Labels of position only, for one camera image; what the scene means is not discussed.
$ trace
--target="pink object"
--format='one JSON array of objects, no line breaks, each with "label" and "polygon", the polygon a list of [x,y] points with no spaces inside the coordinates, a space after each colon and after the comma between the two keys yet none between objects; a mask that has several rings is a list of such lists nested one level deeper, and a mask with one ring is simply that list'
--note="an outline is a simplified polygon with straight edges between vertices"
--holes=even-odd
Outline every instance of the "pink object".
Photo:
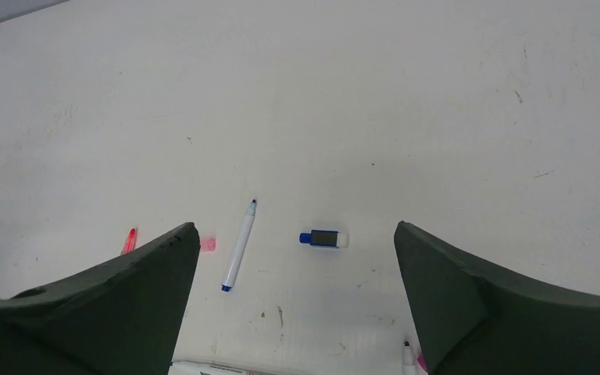
[{"label": "pink object", "polygon": [[127,239],[125,240],[125,245],[123,245],[123,251],[120,252],[121,255],[127,254],[132,250],[135,250],[137,247],[137,235],[139,234],[139,229],[136,227],[130,230],[130,234],[127,235]]},{"label": "pink object", "polygon": [[429,372],[429,370],[427,370],[427,363],[424,362],[424,355],[421,355],[419,357],[417,357],[417,362],[420,364],[420,367],[422,367],[422,369],[424,371]]},{"label": "pink object", "polygon": [[217,239],[214,237],[204,237],[199,239],[201,252],[214,252],[217,248]]}]

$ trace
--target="red marker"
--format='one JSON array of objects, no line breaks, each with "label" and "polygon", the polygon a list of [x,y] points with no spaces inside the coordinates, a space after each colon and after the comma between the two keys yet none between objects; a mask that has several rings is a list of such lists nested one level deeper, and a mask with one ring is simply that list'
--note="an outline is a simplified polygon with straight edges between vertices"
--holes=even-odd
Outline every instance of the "red marker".
[{"label": "red marker", "polygon": [[136,227],[130,230],[130,234],[127,235],[127,240],[125,240],[125,245],[123,245],[123,251],[120,252],[121,255],[127,254],[131,252],[137,247],[137,234],[139,233],[139,229]]}]

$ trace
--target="white marker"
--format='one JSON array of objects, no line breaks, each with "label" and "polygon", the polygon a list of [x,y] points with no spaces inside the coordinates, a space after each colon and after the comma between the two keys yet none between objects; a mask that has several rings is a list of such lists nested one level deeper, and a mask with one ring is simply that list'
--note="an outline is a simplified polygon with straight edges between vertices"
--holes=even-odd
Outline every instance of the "white marker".
[{"label": "white marker", "polygon": [[252,230],[255,213],[256,199],[252,200],[252,203],[249,204],[245,218],[242,220],[242,226],[240,227],[240,232],[238,232],[234,252],[231,254],[231,260],[229,261],[229,268],[227,268],[227,273],[224,274],[224,280],[222,281],[222,291],[230,291],[236,282],[238,268],[240,268],[240,262],[245,253],[245,246],[247,245],[247,239],[249,238],[249,231]]},{"label": "white marker", "polygon": [[191,375],[272,375],[269,373],[260,373],[259,371],[237,369],[231,366],[213,365],[210,363],[193,361],[172,362],[171,367]]},{"label": "white marker", "polygon": [[407,341],[404,342],[403,375],[417,375],[417,367],[413,359],[413,349]]}]

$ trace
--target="blue marker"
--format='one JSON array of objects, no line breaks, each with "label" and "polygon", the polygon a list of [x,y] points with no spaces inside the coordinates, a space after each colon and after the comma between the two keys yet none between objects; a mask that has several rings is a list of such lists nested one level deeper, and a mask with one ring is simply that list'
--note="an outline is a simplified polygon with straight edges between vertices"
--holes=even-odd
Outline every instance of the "blue marker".
[{"label": "blue marker", "polygon": [[240,262],[245,253],[245,246],[247,245],[249,232],[252,230],[255,213],[256,199],[252,200],[252,203],[249,204],[245,218],[242,220],[242,226],[240,227],[240,232],[238,232],[238,237],[236,238],[234,252],[231,254],[231,260],[229,261],[229,268],[227,269],[227,273],[224,274],[224,280],[222,281],[222,291],[230,291],[236,282],[238,268],[240,268]]},{"label": "blue marker", "polygon": [[348,235],[336,230],[312,229],[312,233],[300,233],[300,243],[317,248],[347,248]]}]

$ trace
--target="blue marker end cap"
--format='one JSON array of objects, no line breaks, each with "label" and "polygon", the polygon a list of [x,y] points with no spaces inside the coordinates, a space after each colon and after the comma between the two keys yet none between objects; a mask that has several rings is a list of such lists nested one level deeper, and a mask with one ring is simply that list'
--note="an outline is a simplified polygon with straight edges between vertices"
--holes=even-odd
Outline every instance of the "blue marker end cap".
[{"label": "blue marker end cap", "polygon": [[300,233],[300,243],[301,244],[309,244],[312,242],[312,234],[311,233]]}]

